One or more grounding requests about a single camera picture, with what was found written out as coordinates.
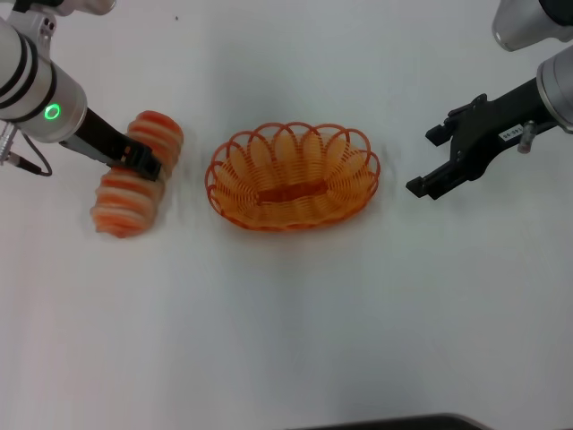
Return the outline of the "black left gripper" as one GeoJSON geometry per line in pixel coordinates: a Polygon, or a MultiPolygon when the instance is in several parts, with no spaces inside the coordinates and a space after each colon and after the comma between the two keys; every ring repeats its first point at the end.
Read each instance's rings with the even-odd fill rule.
{"type": "Polygon", "coordinates": [[[90,108],[76,132],[59,144],[110,168],[131,170],[150,181],[158,179],[162,168],[150,147],[130,141],[90,108]]]}

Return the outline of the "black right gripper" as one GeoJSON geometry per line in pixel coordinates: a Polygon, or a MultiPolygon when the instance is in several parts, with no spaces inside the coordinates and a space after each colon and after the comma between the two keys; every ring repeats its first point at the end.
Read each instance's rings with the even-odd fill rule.
{"type": "Polygon", "coordinates": [[[519,144],[521,134],[512,130],[528,123],[535,125],[536,134],[550,129],[550,113],[535,79],[495,100],[488,101],[487,95],[481,94],[449,111],[443,123],[427,131],[425,138],[441,146],[453,137],[450,161],[408,181],[406,189],[417,198],[438,200],[465,181],[475,181],[498,155],[519,144]]]}

